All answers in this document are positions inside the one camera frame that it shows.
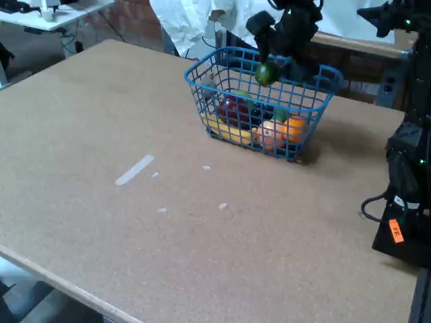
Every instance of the brick wall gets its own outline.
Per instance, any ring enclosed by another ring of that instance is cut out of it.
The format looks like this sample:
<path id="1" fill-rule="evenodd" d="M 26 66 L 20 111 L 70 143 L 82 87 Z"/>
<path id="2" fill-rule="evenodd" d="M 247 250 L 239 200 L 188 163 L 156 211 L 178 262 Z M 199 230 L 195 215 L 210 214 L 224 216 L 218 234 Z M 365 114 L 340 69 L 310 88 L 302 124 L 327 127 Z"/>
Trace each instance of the brick wall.
<path id="1" fill-rule="evenodd" d="M 162 39 L 162 28 L 150 0 L 116 0 L 115 5 L 103 12 L 110 23 L 126 38 L 137 37 Z M 100 15 L 94 16 L 95 28 L 110 31 Z"/>

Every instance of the desk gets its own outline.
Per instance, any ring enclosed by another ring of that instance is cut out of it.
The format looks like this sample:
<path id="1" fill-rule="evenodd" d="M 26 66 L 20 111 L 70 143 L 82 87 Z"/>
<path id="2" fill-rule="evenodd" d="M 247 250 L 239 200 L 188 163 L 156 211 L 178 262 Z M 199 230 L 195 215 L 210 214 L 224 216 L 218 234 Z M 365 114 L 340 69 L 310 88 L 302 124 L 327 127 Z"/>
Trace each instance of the desk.
<path id="1" fill-rule="evenodd" d="M 313 42 L 363 52 L 365 54 L 386 57 L 388 59 L 406 59 L 417 34 L 412 32 L 408 34 L 402 30 L 395 31 L 395 43 L 387 44 L 384 42 L 367 42 L 363 40 L 354 40 L 349 38 L 338 37 L 324 32 L 317 32 L 312 39 Z"/>
<path id="2" fill-rule="evenodd" d="M 403 114 L 334 98 L 289 164 L 205 135 L 192 63 L 108 41 L 0 93 L 0 256 L 118 323 L 407 322 L 358 215 Z"/>
<path id="3" fill-rule="evenodd" d="M 67 25 L 85 17 L 86 15 L 106 9 L 111 5 L 114 5 L 114 0 L 80 0 L 79 3 L 62 5 L 60 6 L 60 10 L 56 11 L 55 18 L 52 22 L 47 22 L 42 19 L 37 11 L 25 14 L 10 14 L 0 11 L 0 22 L 9 22 L 11 24 L 35 28 L 47 32 L 55 31 L 60 27 L 65 28 L 66 31 L 61 37 L 61 42 L 65 56 L 69 57 L 76 52 L 73 41 L 75 34 L 74 31 L 68 30 Z M 6 79 L 3 67 L 0 65 L 0 89 L 9 85 L 10 84 Z"/>

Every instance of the blue wire basket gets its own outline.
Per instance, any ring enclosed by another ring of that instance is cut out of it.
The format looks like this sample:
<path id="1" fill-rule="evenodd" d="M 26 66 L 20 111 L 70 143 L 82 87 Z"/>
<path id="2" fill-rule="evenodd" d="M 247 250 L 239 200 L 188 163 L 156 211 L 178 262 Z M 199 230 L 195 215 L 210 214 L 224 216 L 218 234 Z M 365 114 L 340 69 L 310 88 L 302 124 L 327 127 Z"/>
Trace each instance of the blue wire basket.
<path id="1" fill-rule="evenodd" d="M 239 47 L 213 51 L 185 73 L 207 133 L 253 151 L 294 161 L 343 83 L 337 69 L 320 65 L 306 83 L 281 77 L 269 87 L 255 80 L 259 53 Z M 279 68 L 289 58 L 270 57 Z"/>

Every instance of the orange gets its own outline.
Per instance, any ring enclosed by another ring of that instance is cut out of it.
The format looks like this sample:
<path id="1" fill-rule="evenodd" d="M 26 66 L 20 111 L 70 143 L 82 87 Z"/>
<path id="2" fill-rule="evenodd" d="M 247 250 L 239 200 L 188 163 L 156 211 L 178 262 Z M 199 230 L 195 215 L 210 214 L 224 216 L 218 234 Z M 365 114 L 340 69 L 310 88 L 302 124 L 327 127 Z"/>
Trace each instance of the orange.
<path id="1" fill-rule="evenodd" d="M 284 122 L 286 126 L 284 139 L 289 139 L 293 143 L 302 143 L 309 132 L 307 120 L 301 116 L 292 116 Z"/>

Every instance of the table edge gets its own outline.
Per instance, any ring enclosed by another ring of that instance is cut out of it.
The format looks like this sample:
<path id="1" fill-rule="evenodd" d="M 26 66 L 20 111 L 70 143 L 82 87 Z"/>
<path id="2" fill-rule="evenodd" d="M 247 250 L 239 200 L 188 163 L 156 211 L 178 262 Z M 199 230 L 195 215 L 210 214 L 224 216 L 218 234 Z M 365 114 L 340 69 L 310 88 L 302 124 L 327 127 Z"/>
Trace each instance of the table edge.
<path id="1" fill-rule="evenodd" d="M 0 257 L 10 261 L 12 264 L 28 271 L 30 274 L 34 275 L 36 278 L 48 283 L 55 289 L 63 292 L 64 294 L 76 299 L 77 301 L 83 303 L 84 305 L 96 310 L 98 313 L 114 320 L 116 323 L 143 323 L 141 320 L 128 315 L 127 313 L 121 311 L 120 309 L 102 301 L 96 296 L 80 289 L 78 286 L 70 283 L 69 281 L 56 276 L 50 271 L 42 268 L 31 260 L 21 257 L 12 250 L 0 245 Z"/>

